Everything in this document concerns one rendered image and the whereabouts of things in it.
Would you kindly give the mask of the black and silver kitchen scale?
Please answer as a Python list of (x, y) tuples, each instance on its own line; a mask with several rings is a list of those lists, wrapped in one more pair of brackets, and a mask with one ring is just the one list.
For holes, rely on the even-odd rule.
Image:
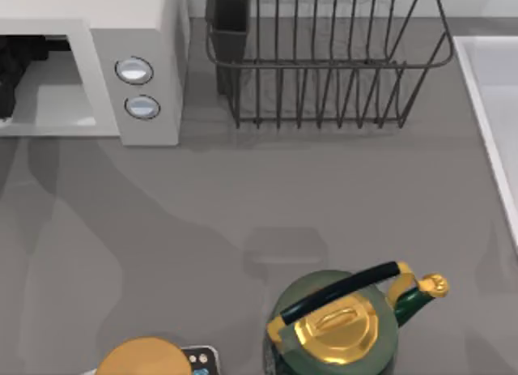
[(182, 347), (191, 365), (191, 375), (221, 375), (218, 351), (210, 345)]

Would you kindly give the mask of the dark grey cutlery holder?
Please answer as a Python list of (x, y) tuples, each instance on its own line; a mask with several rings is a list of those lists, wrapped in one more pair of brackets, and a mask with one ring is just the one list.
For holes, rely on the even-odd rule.
[(215, 52), (218, 94), (227, 95), (225, 79), (231, 68), (244, 60), (249, 33), (251, 0), (206, 0), (206, 23)]

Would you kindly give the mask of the pale microwave oven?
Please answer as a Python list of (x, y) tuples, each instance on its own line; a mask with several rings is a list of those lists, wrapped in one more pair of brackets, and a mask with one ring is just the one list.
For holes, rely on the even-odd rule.
[[(0, 138), (117, 137), (126, 146), (179, 141), (189, 56), (187, 0), (0, 0)], [(117, 61), (148, 61), (130, 85)], [(125, 100), (161, 110), (131, 117)]]

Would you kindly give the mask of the white sink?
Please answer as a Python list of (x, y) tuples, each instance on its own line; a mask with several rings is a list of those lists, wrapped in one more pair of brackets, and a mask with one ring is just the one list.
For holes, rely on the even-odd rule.
[(518, 36), (456, 36), (454, 45), (518, 254)]

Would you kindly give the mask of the round microwave knob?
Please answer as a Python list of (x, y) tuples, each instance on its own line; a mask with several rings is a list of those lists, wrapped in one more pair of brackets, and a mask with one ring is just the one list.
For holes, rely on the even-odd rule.
[(154, 71), (151, 64), (145, 59), (132, 56), (117, 61), (115, 66), (117, 77), (130, 85), (143, 85), (152, 80)]
[(145, 95), (127, 98), (124, 107), (131, 117), (138, 120), (151, 120), (157, 117), (161, 110), (157, 100)]

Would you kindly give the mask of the round wooden board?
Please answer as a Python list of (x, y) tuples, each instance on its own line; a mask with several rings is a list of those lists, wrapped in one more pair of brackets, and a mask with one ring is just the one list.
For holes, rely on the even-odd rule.
[(98, 364), (96, 375), (192, 375), (192, 366), (174, 343), (145, 336), (113, 348)]

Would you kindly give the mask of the green and gold kettle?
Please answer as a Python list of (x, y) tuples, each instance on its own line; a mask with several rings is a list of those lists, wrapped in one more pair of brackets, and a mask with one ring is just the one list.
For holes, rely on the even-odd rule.
[(314, 271), (291, 283), (265, 325), (265, 375), (393, 375), (399, 330), (449, 292), (438, 273), (404, 262), (351, 273)]

